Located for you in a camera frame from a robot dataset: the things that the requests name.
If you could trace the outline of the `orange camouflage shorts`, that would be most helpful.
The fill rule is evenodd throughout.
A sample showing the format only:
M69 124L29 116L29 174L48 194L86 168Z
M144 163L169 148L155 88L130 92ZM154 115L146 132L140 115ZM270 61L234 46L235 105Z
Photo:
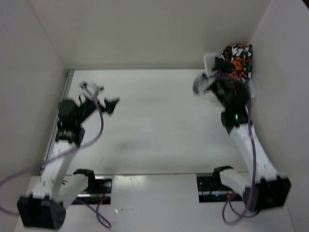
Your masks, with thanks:
M218 57L224 59L225 70L217 73L227 73L233 80L242 82L249 81L253 68L253 46L252 44L228 45Z

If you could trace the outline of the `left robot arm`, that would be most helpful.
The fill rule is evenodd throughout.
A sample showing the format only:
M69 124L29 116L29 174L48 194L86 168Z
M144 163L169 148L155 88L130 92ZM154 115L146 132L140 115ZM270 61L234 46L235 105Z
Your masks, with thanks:
M73 99L58 104L58 124L54 150L46 161L40 179L28 196L17 201L19 215L26 228L59 230L64 224L67 208L78 194L96 189L94 171L79 168L65 179L76 154L93 145L99 136L83 143L85 129L82 124L95 112L112 115L119 98L99 100L86 97L79 105Z

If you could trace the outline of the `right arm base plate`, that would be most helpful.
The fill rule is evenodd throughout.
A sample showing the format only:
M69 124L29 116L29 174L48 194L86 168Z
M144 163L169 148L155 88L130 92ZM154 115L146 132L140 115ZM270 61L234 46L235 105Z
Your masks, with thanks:
M215 181L211 174L197 174L196 180L200 203L225 202L232 196L232 189Z

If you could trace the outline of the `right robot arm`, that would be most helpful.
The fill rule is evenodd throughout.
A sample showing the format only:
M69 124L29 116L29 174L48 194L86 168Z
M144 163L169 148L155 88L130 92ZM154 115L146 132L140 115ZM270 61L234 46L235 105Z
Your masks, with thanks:
M248 168L250 179L244 178L231 166L216 168L211 180L217 190L228 187L240 196L246 212L259 212L282 207L285 204L291 182L281 175L268 159L251 121L251 92L248 81L231 77L231 64L215 57L209 77L210 91L224 107L221 122L229 137L238 146Z

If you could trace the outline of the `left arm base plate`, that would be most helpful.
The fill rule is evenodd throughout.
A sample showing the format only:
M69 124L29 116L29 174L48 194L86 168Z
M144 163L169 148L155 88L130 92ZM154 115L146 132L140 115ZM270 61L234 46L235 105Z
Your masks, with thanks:
M78 204L111 204L112 179L96 177L94 185L77 195L72 205Z

